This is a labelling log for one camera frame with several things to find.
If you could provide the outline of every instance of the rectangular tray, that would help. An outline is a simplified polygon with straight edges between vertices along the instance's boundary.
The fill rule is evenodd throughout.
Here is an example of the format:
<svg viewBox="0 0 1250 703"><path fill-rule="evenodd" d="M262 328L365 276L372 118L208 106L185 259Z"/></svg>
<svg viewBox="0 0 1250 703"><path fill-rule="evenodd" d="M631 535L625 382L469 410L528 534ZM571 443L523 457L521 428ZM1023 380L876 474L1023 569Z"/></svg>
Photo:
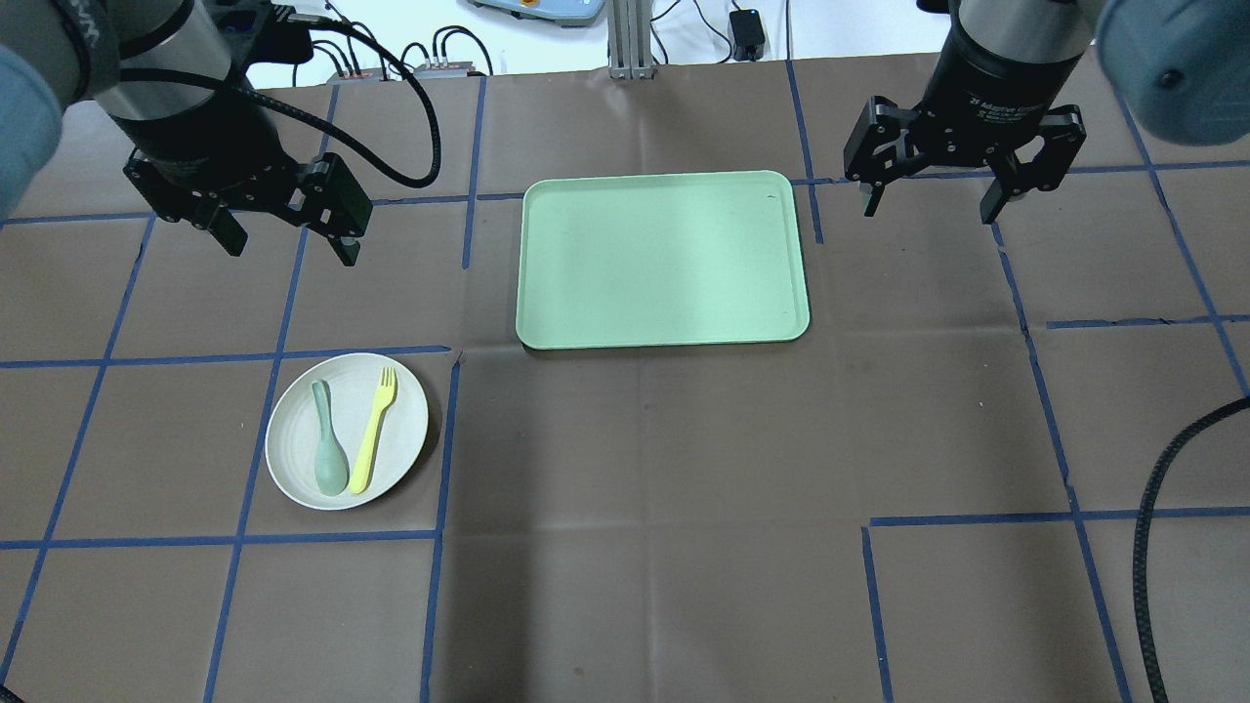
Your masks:
<svg viewBox="0 0 1250 703"><path fill-rule="evenodd" d="M516 333L535 349L784 341L811 315L775 171L545 180L525 193Z"/></svg>

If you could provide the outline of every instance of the power adapter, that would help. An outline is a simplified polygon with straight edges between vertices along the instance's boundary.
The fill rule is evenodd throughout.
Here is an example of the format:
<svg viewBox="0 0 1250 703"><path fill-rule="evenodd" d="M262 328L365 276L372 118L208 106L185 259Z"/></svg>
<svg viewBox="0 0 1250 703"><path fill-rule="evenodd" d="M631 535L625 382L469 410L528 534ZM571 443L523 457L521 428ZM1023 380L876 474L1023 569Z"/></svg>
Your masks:
<svg viewBox="0 0 1250 703"><path fill-rule="evenodd" d="M758 61L764 56L764 23L759 10L730 13L729 33L734 38L735 61Z"/></svg>

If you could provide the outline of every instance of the yellow fork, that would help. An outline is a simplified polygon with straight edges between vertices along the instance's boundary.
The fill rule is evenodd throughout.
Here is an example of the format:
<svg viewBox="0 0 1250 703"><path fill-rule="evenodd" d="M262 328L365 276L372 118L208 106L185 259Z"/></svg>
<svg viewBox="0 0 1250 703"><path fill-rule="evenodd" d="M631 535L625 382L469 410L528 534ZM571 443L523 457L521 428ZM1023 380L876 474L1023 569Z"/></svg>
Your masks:
<svg viewBox="0 0 1250 703"><path fill-rule="evenodd" d="M356 463L351 465L351 480L348 482L348 490L351 493L364 493L369 485L369 477L374 470L374 458L378 455L378 430L381 427L382 413L395 403L396 385L395 369L384 368L382 378L378 382L378 390L374 392L374 409L369 413L365 438L360 442Z"/></svg>

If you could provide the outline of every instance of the metal frame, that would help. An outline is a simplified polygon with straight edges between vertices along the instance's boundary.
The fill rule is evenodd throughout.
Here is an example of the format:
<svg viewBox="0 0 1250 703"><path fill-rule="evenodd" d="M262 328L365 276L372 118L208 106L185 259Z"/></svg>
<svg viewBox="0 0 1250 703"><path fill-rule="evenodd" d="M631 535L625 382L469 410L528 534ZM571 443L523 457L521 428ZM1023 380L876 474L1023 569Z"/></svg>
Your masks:
<svg viewBox="0 0 1250 703"><path fill-rule="evenodd" d="M608 0L608 74L655 76L651 56L651 0Z"/></svg>

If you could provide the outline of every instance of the round plate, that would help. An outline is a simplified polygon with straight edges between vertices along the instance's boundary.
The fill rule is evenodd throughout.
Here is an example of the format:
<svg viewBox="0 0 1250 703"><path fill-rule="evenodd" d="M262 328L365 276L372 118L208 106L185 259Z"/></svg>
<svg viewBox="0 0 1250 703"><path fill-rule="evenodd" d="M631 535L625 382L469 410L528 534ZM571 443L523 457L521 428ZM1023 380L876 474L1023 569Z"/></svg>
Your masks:
<svg viewBox="0 0 1250 703"><path fill-rule="evenodd" d="M321 379L330 389L334 434L350 467L365 435L382 367L395 368L399 388L395 403L382 415L369 487L359 495L348 489L338 495L326 495L318 489L312 473L316 445L321 439L312 382ZM430 409L421 383L402 364L379 354L344 354L326 359L295 379L274 407L269 429L265 430L269 475L288 498L300 505L318 510L355 508L390 490L412 468L425 444L429 422Z"/></svg>

